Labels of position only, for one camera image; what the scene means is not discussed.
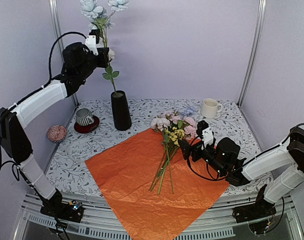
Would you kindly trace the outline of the white artificial flower stem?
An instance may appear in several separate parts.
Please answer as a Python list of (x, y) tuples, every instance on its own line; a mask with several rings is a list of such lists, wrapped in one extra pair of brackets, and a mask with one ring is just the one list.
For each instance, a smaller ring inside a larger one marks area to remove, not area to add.
[(109, 49), (109, 52), (108, 52), (108, 65), (104, 69), (105, 72), (102, 73), (102, 76), (103, 76), (103, 78), (105, 80), (109, 80), (110, 83), (112, 84), (112, 87), (113, 87), (113, 96), (114, 97), (118, 97), (119, 94), (117, 93), (117, 89), (116, 89), (116, 86), (115, 86), (115, 78), (117, 78), (119, 76), (120, 72), (118, 70), (113, 70), (111, 62), (114, 59), (115, 59), (115, 52), (112, 49)]

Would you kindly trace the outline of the blue artificial flower stem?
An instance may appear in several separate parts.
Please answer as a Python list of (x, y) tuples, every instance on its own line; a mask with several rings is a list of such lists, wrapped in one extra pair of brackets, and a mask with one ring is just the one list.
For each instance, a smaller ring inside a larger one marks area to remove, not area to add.
[(79, 0), (80, 11), (90, 22), (90, 27), (99, 30), (102, 44), (108, 47), (108, 29), (115, 26), (111, 18), (115, 13), (128, 9), (129, 0), (107, 0), (106, 4), (110, 7), (108, 11), (101, 0)]

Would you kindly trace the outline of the orange yellow wrapping paper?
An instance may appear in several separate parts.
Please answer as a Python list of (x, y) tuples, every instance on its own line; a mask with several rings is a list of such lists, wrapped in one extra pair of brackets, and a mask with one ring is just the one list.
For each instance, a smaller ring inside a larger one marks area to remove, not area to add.
[(188, 166), (182, 153), (170, 162), (161, 193), (150, 186), (161, 162), (162, 135), (152, 129), (91, 157), (85, 163), (116, 217), (134, 240), (172, 240), (227, 190), (227, 181), (208, 181), (215, 172), (199, 160)]

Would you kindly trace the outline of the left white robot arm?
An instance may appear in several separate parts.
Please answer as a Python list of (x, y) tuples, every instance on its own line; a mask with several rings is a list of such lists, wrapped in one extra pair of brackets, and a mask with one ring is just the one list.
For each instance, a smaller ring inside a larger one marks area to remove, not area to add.
[(0, 108), (0, 149), (10, 157), (17, 173), (47, 202), (47, 209), (55, 216), (66, 213), (66, 205), (54, 198), (58, 193), (37, 163), (32, 144), (25, 129), (45, 110), (75, 94), (97, 68), (106, 68), (110, 61), (109, 48), (76, 42), (63, 50), (61, 73), (9, 108)]

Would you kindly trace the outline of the tall black vase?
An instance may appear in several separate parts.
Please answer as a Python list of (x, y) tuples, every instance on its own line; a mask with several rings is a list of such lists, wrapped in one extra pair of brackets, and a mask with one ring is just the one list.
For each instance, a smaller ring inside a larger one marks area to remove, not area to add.
[(132, 126), (132, 120), (126, 93), (122, 90), (117, 90), (110, 97), (115, 128), (119, 131), (128, 130)]

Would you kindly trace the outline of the white ceramic mug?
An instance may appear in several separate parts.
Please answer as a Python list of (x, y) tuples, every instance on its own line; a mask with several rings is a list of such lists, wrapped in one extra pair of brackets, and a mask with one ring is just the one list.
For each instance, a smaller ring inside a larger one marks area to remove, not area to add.
[(213, 119), (223, 109), (223, 105), (215, 99), (206, 98), (202, 101), (200, 113), (203, 117)]

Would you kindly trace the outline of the striped ceramic cup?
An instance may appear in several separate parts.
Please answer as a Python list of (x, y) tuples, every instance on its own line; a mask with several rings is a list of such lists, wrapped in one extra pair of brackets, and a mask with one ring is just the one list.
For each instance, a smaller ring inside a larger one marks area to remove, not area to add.
[(76, 123), (79, 126), (85, 127), (95, 122), (91, 111), (87, 108), (79, 109), (75, 115)]

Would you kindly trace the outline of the red round coaster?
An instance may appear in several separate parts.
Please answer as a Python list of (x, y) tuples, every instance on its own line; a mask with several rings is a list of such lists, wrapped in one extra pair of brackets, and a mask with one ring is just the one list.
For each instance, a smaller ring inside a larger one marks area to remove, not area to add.
[(94, 123), (89, 124), (87, 126), (81, 126), (77, 122), (74, 124), (74, 130), (80, 134), (88, 134), (94, 131), (100, 124), (100, 120), (97, 116), (93, 116)]

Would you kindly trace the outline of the floral patterned tablecloth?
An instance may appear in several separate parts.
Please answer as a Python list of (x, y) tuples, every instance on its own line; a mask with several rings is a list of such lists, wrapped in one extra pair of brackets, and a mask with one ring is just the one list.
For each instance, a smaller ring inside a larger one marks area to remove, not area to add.
[[(229, 137), (240, 146), (240, 158), (250, 160), (260, 152), (259, 146), (237, 105), (231, 100), (221, 100), (222, 111), (215, 118), (205, 121), (213, 128), (219, 141)], [(133, 135), (150, 128), (151, 121), (166, 111), (177, 110), (191, 113), (197, 122), (204, 119), (200, 114), (202, 102), (197, 99), (130, 99), (128, 101), (131, 128), (118, 131), (114, 127), (111, 103), (108, 100), (85, 100), (79, 108), (89, 109), (99, 118), (99, 126), (86, 134), (74, 130), (75, 118), (67, 125), (67, 135), (59, 144), (46, 170), (48, 180), (61, 192), (103, 197), (89, 172), (85, 161), (102, 151), (119, 144)]]

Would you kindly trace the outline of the left aluminium frame post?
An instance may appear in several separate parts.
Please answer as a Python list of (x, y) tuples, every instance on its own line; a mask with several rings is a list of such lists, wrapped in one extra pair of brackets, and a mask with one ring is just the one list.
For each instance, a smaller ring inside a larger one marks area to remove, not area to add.
[[(62, 30), (61, 30), (57, 1), (48, 0), (48, 3), (49, 3), (49, 10), (50, 10), (50, 17), (51, 17), (51, 21), (52, 21), (53, 30), (54, 30), (54, 36), (57, 39), (58, 37), (60, 37), (63, 34)], [(63, 54), (62, 54), (62, 51), (64, 50), (63, 39), (60, 39), (58, 41), (57, 49), (59, 51), (61, 62), (63, 62), (64, 61)]]

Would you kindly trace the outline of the aluminium frame post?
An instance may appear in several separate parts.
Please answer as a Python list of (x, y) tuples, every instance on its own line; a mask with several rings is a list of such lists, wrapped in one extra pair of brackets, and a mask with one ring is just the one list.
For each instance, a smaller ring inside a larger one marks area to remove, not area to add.
[[(54, 30), (54, 36), (57, 39), (58, 37), (60, 37), (63, 34), (62, 30), (61, 30), (57, 1), (48, 0), (48, 3), (49, 3), (49, 10), (50, 10), (50, 17), (51, 17), (51, 21), (52, 21), (53, 30)], [(63, 62), (64, 61), (63, 54), (62, 54), (62, 51), (64, 50), (63, 39), (60, 39), (58, 41), (57, 49), (59, 51), (61, 62)]]
[(239, 94), (238, 101), (237, 101), (237, 105), (239, 106), (240, 109), (242, 108), (242, 106), (245, 102), (245, 98), (246, 98), (246, 95), (247, 95), (247, 92), (248, 92), (248, 89), (250, 86), (250, 81), (251, 81), (251, 77), (252, 77), (254, 66), (255, 66), (256, 56), (257, 56), (258, 49), (259, 49), (259, 43), (260, 43), (260, 39), (261, 39), (263, 27), (264, 27), (266, 6), (267, 6), (266, 0), (258, 1), (257, 17), (256, 17), (254, 36), (253, 36), (250, 56), (249, 56), (242, 87), (241, 87), (240, 94)]

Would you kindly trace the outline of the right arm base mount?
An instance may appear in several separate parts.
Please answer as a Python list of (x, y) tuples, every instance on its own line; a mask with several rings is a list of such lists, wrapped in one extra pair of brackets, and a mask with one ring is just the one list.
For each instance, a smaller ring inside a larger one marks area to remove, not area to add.
[(266, 187), (267, 185), (265, 184), (260, 188), (253, 204), (233, 208), (232, 216), (237, 223), (257, 220), (276, 214), (275, 204), (264, 200), (264, 191)]

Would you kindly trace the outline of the aluminium front rail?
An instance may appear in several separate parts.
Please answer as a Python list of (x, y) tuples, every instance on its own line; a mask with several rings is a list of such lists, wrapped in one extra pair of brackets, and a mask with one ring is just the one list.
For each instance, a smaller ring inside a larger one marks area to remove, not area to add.
[[(123, 228), (104, 198), (64, 194), (64, 200), (80, 200), (84, 207), (80, 223), (65, 222), (71, 240), (129, 240), (131, 236)], [(235, 207), (254, 203), (255, 193), (221, 197), (210, 209), (194, 221), (178, 240), (303, 240), (301, 224), (290, 195), (276, 203), (275, 222), (272, 231), (256, 235), (268, 217), (238, 223), (232, 216)], [(27, 194), (23, 200), (15, 240), (59, 240), (65, 235), (56, 221), (40, 213), (41, 201)]]

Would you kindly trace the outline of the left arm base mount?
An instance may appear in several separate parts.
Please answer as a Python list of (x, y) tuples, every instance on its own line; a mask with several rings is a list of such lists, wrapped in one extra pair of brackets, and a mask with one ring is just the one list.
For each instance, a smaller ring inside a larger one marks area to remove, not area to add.
[(80, 223), (83, 217), (84, 208), (79, 201), (72, 200), (69, 203), (63, 202), (63, 196), (60, 191), (55, 190), (50, 199), (40, 196), (42, 207), (40, 213), (59, 220)]

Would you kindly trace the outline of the right aluminium frame post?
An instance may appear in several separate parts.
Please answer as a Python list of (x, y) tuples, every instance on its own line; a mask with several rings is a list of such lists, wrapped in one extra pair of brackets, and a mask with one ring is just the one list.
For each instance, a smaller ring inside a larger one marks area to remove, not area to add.
[(246, 95), (247, 95), (247, 92), (248, 92), (248, 89), (250, 86), (250, 81), (251, 81), (251, 77), (252, 77), (254, 66), (255, 66), (256, 56), (257, 56), (258, 49), (259, 49), (259, 43), (260, 43), (260, 39), (261, 39), (263, 27), (264, 27), (266, 6), (267, 6), (266, 0), (258, 1), (257, 17), (256, 17), (254, 36), (253, 36), (250, 56), (249, 56), (242, 87), (241, 87), (240, 94), (239, 94), (238, 101), (237, 101), (237, 105), (239, 106), (240, 109), (242, 108), (242, 106), (245, 102), (245, 98), (246, 98)]

